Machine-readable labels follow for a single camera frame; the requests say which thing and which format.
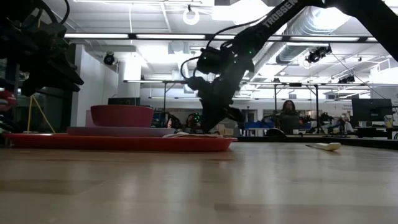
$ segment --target wooden table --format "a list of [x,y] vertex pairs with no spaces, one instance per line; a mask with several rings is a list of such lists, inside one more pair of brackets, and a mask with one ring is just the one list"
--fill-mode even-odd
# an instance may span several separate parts
[[397,223],[398,153],[0,151],[0,223]]

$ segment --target long hair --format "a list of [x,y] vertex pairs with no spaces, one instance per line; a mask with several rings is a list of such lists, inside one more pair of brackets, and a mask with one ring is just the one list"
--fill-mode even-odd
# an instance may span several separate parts
[[282,111],[287,111],[287,109],[286,109],[286,104],[287,103],[291,103],[292,104],[292,111],[296,111],[296,106],[294,105],[293,101],[291,101],[291,100],[286,100],[284,102],[284,105],[282,107]]

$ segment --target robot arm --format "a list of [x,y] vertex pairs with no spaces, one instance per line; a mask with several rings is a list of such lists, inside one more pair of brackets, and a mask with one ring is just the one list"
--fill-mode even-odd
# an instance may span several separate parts
[[188,85],[198,90],[203,107],[202,126],[205,132],[224,118],[243,123],[240,110],[229,107],[239,90],[246,72],[254,71],[252,58],[262,49],[268,38],[307,6],[336,7],[357,18],[380,44],[397,60],[398,45],[391,37],[392,27],[398,27],[398,17],[381,0],[285,0],[273,8],[267,17],[255,26],[244,29],[220,49],[207,47],[197,62],[197,70],[220,76],[212,83],[201,77],[191,77]]

